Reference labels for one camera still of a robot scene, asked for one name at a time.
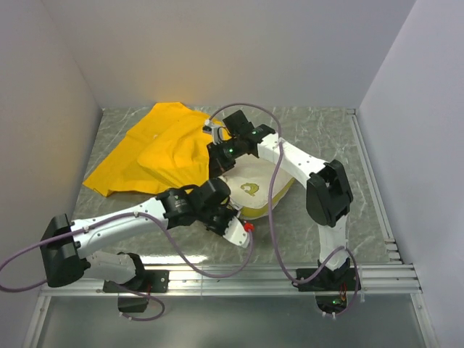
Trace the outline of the cream dotted foam pillow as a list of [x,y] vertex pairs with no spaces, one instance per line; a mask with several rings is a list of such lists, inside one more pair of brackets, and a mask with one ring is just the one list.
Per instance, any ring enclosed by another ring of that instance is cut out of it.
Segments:
[[231,203],[245,220],[268,215],[268,193],[275,165],[252,155],[236,159],[234,168],[220,176],[231,190]]

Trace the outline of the yellow printed pillowcase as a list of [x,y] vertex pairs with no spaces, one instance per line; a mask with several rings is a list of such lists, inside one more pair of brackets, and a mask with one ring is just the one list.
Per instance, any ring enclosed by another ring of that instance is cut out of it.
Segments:
[[180,102],[155,104],[93,169],[83,185],[102,196],[136,191],[160,194],[169,188],[209,179],[207,145],[202,128],[209,115]]

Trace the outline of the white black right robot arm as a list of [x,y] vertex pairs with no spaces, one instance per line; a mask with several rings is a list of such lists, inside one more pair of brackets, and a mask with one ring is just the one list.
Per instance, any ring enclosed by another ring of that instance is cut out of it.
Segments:
[[305,207],[318,226],[320,255],[318,269],[308,278],[291,277],[298,286],[309,284],[318,291],[336,291],[347,277],[353,260],[347,251],[347,216],[353,202],[352,190],[343,164],[318,159],[281,138],[268,125],[255,126],[238,110],[223,125],[211,118],[203,131],[212,136],[208,144],[210,172],[215,175],[232,169],[236,159],[250,154],[275,165],[275,179],[284,170],[306,190]]

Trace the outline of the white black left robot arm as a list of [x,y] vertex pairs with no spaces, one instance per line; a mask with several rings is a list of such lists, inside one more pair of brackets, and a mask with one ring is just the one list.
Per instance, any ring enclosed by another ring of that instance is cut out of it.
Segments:
[[201,223],[238,247],[249,246],[249,234],[239,211],[229,206],[231,190],[219,178],[202,185],[169,188],[154,197],[110,214],[70,221],[66,214],[53,217],[41,239],[46,284],[70,285],[82,277],[112,281],[129,291],[146,283],[141,258],[134,253],[111,254],[110,244],[150,232],[153,227],[169,231]]

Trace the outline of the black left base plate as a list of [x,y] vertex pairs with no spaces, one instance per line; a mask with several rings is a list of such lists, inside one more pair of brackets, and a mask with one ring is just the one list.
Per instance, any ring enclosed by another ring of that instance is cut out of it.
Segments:
[[142,275],[136,275],[123,284],[104,281],[102,292],[117,295],[117,308],[124,315],[143,314],[149,305],[157,303],[160,316],[165,311],[164,303],[149,297],[167,292],[169,275],[168,270],[145,270]]

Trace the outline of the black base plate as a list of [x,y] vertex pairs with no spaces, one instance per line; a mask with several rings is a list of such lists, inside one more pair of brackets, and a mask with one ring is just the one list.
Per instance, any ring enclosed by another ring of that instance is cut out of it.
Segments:
[[297,284],[293,287],[299,292],[315,292],[315,301],[318,309],[326,315],[336,317],[349,306],[348,293],[357,294],[361,290],[361,283],[354,268],[347,264],[337,270],[327,267],[321,270],[308,283]]
[[149,297],[167,292],[169,275],[168,270],[145,270],[142,275],[136,275],[123,284],[104,281],[102,292],[117,295],[117,308],[124,315],[143,314],[149,305],[157,303],[160,316],[165,311],[164,303]]

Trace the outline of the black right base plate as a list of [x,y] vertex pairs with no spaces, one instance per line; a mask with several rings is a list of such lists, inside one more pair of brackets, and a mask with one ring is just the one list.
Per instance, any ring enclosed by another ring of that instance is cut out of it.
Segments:
[[318,309],[326,315],[336,317],[349,306],[348,293],[357,294],[361,290],[361,283],[354,268],[347,264],[337,270],[327,267],[321,270],[308,283],[297,284],[293,287],[299,292],[315,292],[315,301]]

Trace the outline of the aluminium front mounting rail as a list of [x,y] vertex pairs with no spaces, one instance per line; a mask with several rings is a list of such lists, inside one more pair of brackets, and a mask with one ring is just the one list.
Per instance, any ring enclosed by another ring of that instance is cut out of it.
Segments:
[[[170,272],[168,290],[156,297],[304,296],[276,265],[252,265],[230,278],[200,275],[185,265],[150,265],[149,270]],[[360,267],[359,295],[420,294],[422,288],[412,265],[383,264]]]

